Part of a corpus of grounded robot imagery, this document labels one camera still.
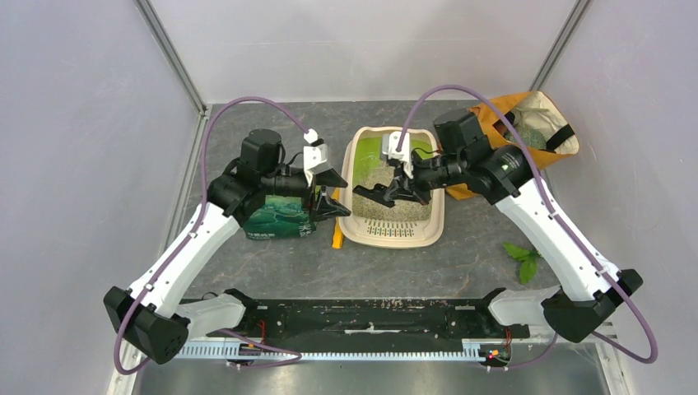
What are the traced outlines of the green cat litter bag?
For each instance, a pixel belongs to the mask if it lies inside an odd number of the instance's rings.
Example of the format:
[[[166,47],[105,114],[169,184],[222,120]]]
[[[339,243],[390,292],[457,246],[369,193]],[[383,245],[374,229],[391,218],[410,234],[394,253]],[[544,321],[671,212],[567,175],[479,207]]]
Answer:
[[[265,203],[242,225],[246,238],[251,240],[303,238],[316,229],[300,197],[267,196]]]

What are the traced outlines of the yellow plastic scoop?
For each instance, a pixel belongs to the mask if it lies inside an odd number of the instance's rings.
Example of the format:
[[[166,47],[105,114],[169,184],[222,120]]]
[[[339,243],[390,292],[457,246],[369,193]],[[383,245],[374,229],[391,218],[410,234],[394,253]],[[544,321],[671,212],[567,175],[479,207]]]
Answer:
[[[335,200],[339,199],[339,193],[340,189],[335,188],[333,193],[332,193],[332,198]],[[332,248],[333,249],[341,249],[343,246],[344,242],[344,234],[342,233],[341,227],[339,225],[339,220],[335,220],[335,225],[333,228],[333,240],[332,240]]]

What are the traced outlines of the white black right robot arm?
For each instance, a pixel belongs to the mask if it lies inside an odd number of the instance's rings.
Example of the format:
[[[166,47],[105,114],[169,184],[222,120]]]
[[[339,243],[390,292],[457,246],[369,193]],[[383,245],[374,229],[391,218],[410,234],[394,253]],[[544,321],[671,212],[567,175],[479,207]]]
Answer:
[[[440,153],[422,159],[408,147],[406,134],[383,137],[381,158],[395,169],[378,195],[391,207],[397,200],[426,204],[437,188],[466,184],[514,222],[556,275],[559,289],[503,290],[475,314],[477,330],[497,336],[509,325],[547,325],[570,342],[581,342],[632,295],[643,280],[635,270],[620,270],[602,258],[538,185],[520,148],[494,149],[475,114],[459,109],[434,121]]]

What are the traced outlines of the black clip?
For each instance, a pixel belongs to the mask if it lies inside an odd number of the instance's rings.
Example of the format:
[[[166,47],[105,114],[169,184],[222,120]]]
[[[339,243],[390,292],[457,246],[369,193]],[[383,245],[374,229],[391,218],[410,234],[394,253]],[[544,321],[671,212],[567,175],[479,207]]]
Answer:
[[[389,188],[382,184],[376,184],[373,188],[367,188],[362,185],[356,185],[352,192],[358,196],[369,199],[384,207],[392,208],[395,206],[395,201]]]

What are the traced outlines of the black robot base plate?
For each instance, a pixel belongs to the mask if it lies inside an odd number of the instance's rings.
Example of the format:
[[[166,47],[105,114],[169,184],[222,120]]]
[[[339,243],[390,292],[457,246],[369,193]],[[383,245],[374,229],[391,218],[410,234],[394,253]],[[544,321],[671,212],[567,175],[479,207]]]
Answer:
[[[301,353],[457,351],[464,339],[528,339],[505,327],[484,299],[266,299],[233,328],[270,346]]]

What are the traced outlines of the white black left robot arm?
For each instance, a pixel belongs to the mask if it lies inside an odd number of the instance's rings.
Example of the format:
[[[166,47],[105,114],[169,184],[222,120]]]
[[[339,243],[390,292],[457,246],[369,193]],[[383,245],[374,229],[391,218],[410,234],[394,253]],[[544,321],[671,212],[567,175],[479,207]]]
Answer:
[[[117,341],[126,341],[158,365],[172,360],[186,341],[231,329],[248,336],[258,326],[251,302],[232,291],[209,300],[181,304],[185,291],[212,255],[267,197],[300,198],[312,222],[349,216],[351,211],[327,193],[347,181],[328,160],[328,145],[310,129],[304,134],[302,166],[285,163],[278,132],[254,129],[240,156],[208,184],[193,217],[158,260],[126,289],[112,287],[104,297]]]

